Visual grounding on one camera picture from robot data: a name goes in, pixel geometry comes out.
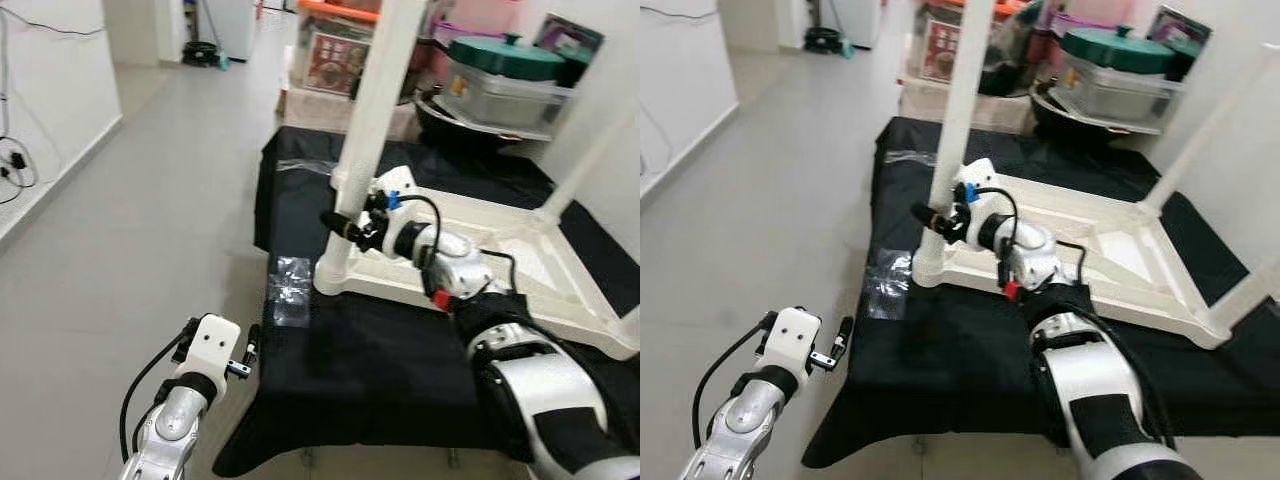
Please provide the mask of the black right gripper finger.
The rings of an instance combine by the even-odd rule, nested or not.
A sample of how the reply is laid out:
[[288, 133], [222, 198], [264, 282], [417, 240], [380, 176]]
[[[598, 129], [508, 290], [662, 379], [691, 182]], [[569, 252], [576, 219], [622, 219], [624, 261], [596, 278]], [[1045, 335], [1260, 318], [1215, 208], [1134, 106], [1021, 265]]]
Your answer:
[[925, 204], [914, 204], [910, 207], [910, 214], [923, 225], [927, 230], [932, 230], [938, 234], [946, 234], [951, 232], [951, 218], [945, 212], [940, 212]]
[[334, 211], [321, 212], [320, 221], [332, 233], [334, 233], [335, 236], [338, 236], [344, 241], [361, 242], [365, 239], [362, 227], [357, 221], [339, 212]]

